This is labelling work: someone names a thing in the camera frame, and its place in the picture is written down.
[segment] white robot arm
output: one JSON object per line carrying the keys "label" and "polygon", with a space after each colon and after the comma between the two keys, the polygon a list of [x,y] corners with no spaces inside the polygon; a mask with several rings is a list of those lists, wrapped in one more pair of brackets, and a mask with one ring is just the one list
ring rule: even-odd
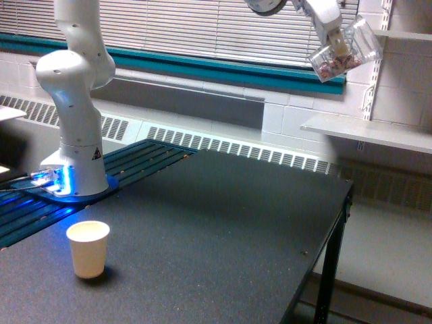
{"label": "white robot arm", "polygon": [[[261,16],[271,16],[281,10],[287,0],[244,0]],[[322,45],[331,45],[337,55],[344,55],[348,49],[340,30],[342,14],[336,0],[292,0],[297,11],[310,17]]]}
{"label": "white robot arm", "polygon": [[112,80],[115,64],[101,36],[99,0],[55,0],[54,8],[68,50],[42,57],[36,76],[57,107],[60,148],[40,166],[62,170],[56,185],[45,188],[55,196],[91,196],[106,190],[108,183],[101,114],[92,104],[90,90]]}

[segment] paper cup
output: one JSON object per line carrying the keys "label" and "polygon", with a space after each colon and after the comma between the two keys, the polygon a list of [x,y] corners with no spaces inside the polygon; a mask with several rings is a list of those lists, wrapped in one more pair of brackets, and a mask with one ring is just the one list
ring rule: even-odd
{"label": "paper cup", "polygon": [[90,279],[102,274],[107,256],[109,226],[101,221],[82,221],[69,227],[75,274]]}

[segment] white shelf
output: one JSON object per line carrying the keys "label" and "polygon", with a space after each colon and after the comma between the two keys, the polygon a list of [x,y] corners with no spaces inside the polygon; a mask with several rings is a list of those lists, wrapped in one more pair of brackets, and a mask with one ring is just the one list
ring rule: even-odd
{"label": "white shelf", "polygon": [[389,38],[407,39],[412,41],[430,41],[432,42],[432,34],[419,34],[416,32],[398,32],[395,30],[374,30],[377,36],[385,36]]}
{"label": "white shelf", "polygon": [[320,114],[301,126],[320,134],[432,154],[432,134],[412,127]]}
{"label": "white shelf", "polygon": [[0,106],[0,122],[13,118],[24,117],[26,113],[18,109]]}

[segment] teal window frame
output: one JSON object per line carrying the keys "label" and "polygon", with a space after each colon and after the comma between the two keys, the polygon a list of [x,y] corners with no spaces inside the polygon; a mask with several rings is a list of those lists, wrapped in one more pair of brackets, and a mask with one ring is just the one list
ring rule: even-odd
{"label": "teal window frame", "polygon": [[[66,49],[65,42],[31,36],[0,34],[0,49],[18,53],[44,55]],[[146,69],[154,73],[180,74],[185,77],[204,78],[214,82],[242,83],[253,88],[276,88],[341,95],[345,75],[321,83],[313,71],[205,59],[183,55],[107,47],[117,66]]]}

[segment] window blinds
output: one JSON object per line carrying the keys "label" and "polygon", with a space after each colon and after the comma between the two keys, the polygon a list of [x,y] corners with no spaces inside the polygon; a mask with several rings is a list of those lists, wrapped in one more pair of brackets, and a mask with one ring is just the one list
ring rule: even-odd
{"label": "window blinds", "polygon": [[[270,17],[256,15],[243,0],[100,2],[103,38],[113,47],[305,67],[320,45],[309,18],[289,1]],[[346,26],[358,0],[339,3]],[[0,32],[64,40],[53,12],[53,0],[2,0]]]}

